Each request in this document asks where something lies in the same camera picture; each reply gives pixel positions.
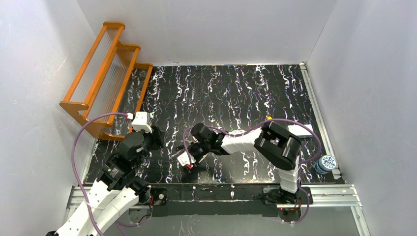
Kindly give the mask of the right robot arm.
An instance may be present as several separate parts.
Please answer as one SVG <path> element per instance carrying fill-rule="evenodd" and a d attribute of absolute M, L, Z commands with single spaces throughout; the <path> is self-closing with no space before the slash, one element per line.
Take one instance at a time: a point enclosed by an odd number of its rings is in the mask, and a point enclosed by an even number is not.
<path fill-rule="evenodd" d="M 202 123 L 191 127 L 195 142 L 177 147 L 178 163 L 192 169 L 209 153 L 231 155 L 238 152 L 257 151 L 278 169 L 279 188 L 268 190 L 260 197 L 270 203 L 295 203 L 299 199 L 299 137 L 273 121 L 263 122 L 248 131 L 222 131 Z"/>

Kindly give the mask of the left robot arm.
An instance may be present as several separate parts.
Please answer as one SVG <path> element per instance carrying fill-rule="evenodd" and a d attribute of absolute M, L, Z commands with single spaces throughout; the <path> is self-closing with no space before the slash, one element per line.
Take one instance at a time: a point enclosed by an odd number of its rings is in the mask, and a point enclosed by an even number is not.
<path fill-rule="evenodd" d="M 131 206 L 150 199 L 151 185 L 137 176 L 152 150 L 163 147 L 158 126 L 136 129 L 125 135 L 107 158 L 89 192 L 70 218 L 49 236 L 102 236 Z"/>

